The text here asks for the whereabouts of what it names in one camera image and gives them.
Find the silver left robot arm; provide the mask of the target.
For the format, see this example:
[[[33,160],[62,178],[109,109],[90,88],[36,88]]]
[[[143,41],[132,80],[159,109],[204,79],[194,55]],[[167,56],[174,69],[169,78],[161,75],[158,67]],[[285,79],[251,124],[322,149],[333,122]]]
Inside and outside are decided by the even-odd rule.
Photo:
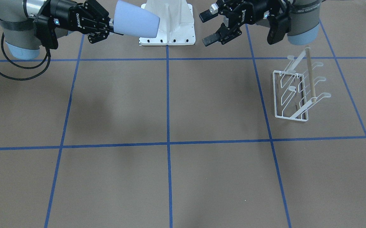
[[[281,42],[285,36],[293,45],[306,45],[318,35],[321,3],[321,0],[218,0],[199,18],[204,23],[222,15],[223,23],[202,42],[205,46],[226,44],[242,34],[242,25],[256,24],[269,28],[269,45]]]

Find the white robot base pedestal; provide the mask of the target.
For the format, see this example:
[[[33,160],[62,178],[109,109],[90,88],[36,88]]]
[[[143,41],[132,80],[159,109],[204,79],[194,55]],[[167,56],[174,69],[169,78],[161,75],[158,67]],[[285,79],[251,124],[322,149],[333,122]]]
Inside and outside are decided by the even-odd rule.
[[[156,38],[139,38],[142,46],[194,45],[193,6],[186,0],[147,0],[141,5],[160,18]]]

